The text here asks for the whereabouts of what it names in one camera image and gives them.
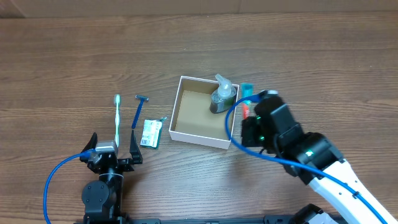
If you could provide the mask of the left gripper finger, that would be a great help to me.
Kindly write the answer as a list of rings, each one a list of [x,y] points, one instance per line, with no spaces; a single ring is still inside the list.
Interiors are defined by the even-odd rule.
[[[137,140],[136,140],[133,129],[131,130],[131,140],[130,140],[129,152],[131,154],[133,164],[142,164],[143,163],[142,154],[139,150],[139,146],[137,144]]]
[[[80,156],[81,162],[88,162],[88,158],[90,156],[89,151],[96,147],[97,142],[98,142],[98,135],[97,133],[93,133],[88,144],[81,151],[82,153],[82,156]]]

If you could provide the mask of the green white floss packet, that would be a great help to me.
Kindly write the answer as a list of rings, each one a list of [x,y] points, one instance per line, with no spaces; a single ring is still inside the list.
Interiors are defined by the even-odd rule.
[[[166,119],[167,117],[162,117],[160,119],[146,119],[144,121],[140,146],[152,149],[159,148],[163,123]]]

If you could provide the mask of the blue disposable razor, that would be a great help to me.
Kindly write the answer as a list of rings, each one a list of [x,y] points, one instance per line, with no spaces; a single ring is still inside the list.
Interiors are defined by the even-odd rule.
[[[139,116],[140,116],[140,113],[141,113],[141,109],[142,109],[142,106],[143,106],[144,102],[149,101],[149,98],[147,96],[144,96],[144,95],[136,95],[136,99],[140,100],[140,103],[139,103],[139,105],[137,107],[137,110],[136,110],[136,113],[134,115],[134,119],[133,119],[133,122],[132,122],[132,125],[131,125],[132,129],[136,128],[136,125],[137,125],[137,122],[138,122],[138,119],[139,119]]]

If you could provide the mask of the green white toothbrush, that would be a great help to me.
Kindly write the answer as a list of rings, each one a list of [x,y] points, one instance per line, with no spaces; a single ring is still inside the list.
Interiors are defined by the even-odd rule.
[[[114,105],[116,107],[116,113],[114,117],[114,123],[115,123],[115,135],[114,135],[114,140],[116,142],[116,145],[119,145],[119,126],[120,126],[120,104],[121,104],[121,96],[120,94],[116,94],[114,96]]]

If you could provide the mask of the clear soap pump bottle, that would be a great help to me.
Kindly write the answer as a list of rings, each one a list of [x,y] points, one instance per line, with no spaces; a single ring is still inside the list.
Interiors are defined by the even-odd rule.
[[[237,90],[230,80],[216,74],[215,78],[219,87],[211,94],[210,111],[213,114],[228,111],[234,104]]]

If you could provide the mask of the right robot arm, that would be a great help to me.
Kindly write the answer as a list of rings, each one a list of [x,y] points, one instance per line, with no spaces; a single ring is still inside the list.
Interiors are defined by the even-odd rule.
[[[343,153],[323,134],[305,132],[279,95],[242,98],[255,103],[241,128],[242,151],[281,164],[322,196],[348,223],[397,223],[355,174]]]

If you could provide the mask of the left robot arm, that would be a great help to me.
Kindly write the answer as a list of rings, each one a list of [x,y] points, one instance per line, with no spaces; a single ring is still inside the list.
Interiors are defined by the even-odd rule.
[[[122,196],[123,174],[143,163],[135,135],[131,134],[128,158],[119,159],[116,141],[99,141],[96,133],[82,151],[88,155],[80,156],[80,161],[98,174],[98,180],[86,184],[81,193],[85,205],[83,223],[132,223],[129,215],[122,212]]]

